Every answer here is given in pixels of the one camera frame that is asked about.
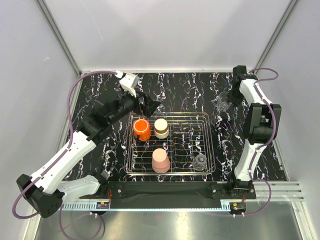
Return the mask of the orange translucent plastic cup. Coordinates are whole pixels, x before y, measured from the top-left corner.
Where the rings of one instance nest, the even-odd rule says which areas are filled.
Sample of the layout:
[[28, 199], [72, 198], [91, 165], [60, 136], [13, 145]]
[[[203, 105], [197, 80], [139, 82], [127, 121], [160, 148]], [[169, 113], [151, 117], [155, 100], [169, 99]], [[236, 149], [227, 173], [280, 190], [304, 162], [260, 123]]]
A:
[[137, 119], [133, 122], [134, 137], [145, 142], [151, 137], [152, 131], [148, 120], [144, 118]]

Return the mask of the beige brown ceramic cup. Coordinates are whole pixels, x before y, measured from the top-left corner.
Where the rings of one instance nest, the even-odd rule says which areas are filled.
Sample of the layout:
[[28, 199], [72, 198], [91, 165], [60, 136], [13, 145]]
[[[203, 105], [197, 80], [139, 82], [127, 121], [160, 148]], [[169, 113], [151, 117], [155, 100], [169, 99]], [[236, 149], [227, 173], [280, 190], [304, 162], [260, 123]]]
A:
[[157, 119], [154, 122], [154, 135], [158, 139], [165, 139], [169, 135], [168, 122], [164, 118]]

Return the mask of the pink plastic cup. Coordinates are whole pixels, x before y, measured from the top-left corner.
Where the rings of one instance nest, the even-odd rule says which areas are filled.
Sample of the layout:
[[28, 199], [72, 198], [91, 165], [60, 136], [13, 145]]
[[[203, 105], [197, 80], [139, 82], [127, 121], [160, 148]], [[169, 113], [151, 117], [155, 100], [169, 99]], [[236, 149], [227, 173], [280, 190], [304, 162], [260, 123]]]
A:
[[166, 173], [170, 169], [171, 163], [165, 149], [157, 148], [152, 153], [152, 169], [156, 173]]

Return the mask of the large clear glass cup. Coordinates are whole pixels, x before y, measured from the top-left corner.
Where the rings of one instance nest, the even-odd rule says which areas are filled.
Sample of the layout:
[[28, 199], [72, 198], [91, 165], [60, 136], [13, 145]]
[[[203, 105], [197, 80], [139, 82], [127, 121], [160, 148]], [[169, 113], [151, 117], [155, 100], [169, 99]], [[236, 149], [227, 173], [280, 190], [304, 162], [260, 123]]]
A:
[[230, 106], [233, 104], [228, 98], [228, 92], [224, 91], [218, 95], [216, 108], [220, 112], [226, 112]]

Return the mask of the small clear glass cup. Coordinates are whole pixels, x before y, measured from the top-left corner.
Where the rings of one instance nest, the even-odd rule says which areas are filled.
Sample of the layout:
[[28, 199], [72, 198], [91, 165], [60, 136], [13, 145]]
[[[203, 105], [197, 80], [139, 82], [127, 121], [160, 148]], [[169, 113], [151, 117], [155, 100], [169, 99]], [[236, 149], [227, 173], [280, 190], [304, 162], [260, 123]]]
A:
[[192, 161], [192, 166], [196, 171], [203, 171], [207, 167], [207, 157], [200, 153]]

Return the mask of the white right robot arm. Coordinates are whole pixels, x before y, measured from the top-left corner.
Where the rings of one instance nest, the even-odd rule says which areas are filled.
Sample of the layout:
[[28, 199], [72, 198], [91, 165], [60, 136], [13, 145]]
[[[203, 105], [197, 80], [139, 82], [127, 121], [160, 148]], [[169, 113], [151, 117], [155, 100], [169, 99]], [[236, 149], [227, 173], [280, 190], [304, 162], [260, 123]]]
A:
[[260, 82], [273, 81], [279, 74], [273, 69], [267, 70], [275, 73], [275, 77], [258, 79], [253, 70], [247, 71], [245, 65], [238, 65], [232, 70], [232, 89], [227, 94], [227, 100], [235, 105], [242, 100], [249, 104], [243, 126], [244, 148], [226, 186], [228, 196], [233, 199], [254, 192], [254, 171], [258, 161], [278, 133], [282, 107], [268, 99]]

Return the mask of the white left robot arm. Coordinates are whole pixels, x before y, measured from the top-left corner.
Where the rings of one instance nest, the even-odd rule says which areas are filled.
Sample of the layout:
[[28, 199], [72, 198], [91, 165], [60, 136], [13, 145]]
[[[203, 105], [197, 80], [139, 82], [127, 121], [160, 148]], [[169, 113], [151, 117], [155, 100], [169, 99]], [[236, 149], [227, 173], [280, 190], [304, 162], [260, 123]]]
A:
[[141, 91], [125, 92], [112, 99], [100, 95], [91, 112], [76, 130], [70, 130], [69, 141], [39, 170], [31, 175], [21, 174], [17, 180], [19, 199], [24, 198], [43, 218], [52, 216], [65, 201], [86, 195], [101, 199], [107, 195], [106, 180], [97, 174], [72, 181], [64, 187], [66, 174], [112, 131], [113, 124], [130, 114], [150, 118], [161, 103]]

